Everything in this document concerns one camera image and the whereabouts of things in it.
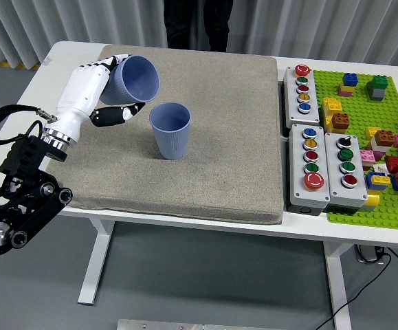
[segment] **brown lego brick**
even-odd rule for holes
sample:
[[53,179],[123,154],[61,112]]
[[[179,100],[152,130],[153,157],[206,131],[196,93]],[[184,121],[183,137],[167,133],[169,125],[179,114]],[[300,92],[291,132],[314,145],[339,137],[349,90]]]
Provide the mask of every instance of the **brown lego brick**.
[[394,135],[392,131],[381,129],[376,132],[375,139],[378,146],[392,146],[394,144]]
[[334,129],[348,129],[350,125],[349,115],[346,113],[335,113],[331,118],[331,124]]

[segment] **white table frame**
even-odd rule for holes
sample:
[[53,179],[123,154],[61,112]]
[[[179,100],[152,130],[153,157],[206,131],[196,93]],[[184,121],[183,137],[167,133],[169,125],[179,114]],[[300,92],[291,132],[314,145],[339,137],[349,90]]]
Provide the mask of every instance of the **white table frame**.
[[[32,79],[32,82],[25,90],[19,104],[33,105],[41,107],[49,113],[56,113],[56,105],[71,72],[81,64],[95,61],[104,46],[103,44],[66,41],[55,44],[45,62]],[[278,81],[283,80],[286,67],[304,63],[312,69],[355,72],[359,74],[385,74],[387,76],[392,76],[398,91],[398,67],[300,58],[275,59],[278,63]],[[31,113],[16,113],[11,115],[10,122],[7,122],[0,131],[0,139],[16,135],[37,119],[38,118]],[[8,145],[0,146],[0,164],[6,157],[9,148],[10,146]],[[49,159],[45,159],[41,169],[45,170],[48,162]],[[0,173],[0,185],[3,178],[3,174]],[[98,231],[87,273],[78,298],[78,302],[84,305],[92,305],[94,302],[102,267],[116,221],[322,241],[324,243],[332,309],[334,311],[346,302],[344,278],[340,261],[342,253],[347,251],[353,244],[380,245],[398,248],[398,230],[330,223],[325,214],[319,217],[311,217],[284,212],[283,223],[281,225],[250,225],[108,210],[81,210],[71,207],[66,207],[61,214],[89,218]],[[336,329],[351,329],[351,321],[347,307],[343,308],[343,310],[336,315],[335,327]]]

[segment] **blue cup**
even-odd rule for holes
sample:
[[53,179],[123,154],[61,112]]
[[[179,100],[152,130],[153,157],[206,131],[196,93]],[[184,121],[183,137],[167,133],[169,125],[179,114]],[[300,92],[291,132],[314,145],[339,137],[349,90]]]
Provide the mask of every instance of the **blue cup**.
[[190,110],[180,103],[162,103],[150,112],[150,123],[162,156],[168,160],[182,158],[190,135]]
[[130,55],[113,69],[100,100],[106,105],[150,102],[159,88],[154,64],[142,55]]

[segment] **person's leg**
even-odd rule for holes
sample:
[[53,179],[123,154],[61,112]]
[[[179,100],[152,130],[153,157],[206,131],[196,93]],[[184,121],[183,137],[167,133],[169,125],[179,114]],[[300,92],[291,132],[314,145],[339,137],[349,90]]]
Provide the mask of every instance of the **person's leg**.
[[164,0],[164,22],[168,48],[190,49],[190,27],[192,20],[191,0]]
[[206,0],[203,9],[205,32],[210,41],[211,52],[226,52],[229,25],[234,0]]

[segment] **red button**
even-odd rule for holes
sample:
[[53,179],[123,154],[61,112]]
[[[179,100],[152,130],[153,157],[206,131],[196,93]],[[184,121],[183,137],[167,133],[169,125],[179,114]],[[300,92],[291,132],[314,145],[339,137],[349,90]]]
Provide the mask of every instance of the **red button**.
[[345,188],[352,189],[357,185],[357,179],[351,174],[344,175],[341,178],[341,183]]
[[304,184],[308,189],[317,190],[324,185],[324,178],[320,173],[308,172],[304,176]]
[[318,161],[318,154],[315,151],[309,150],[304,154],[304,160],[308,163],[316,163]]
[[309,88],[308,86],[301,85],[296,88],[296,92],[298,94],[307,94],[309,93]]
[[310,73],[310,68],[304,64],[298,64],[295,67],[295,74],[299,77],[305,77]]

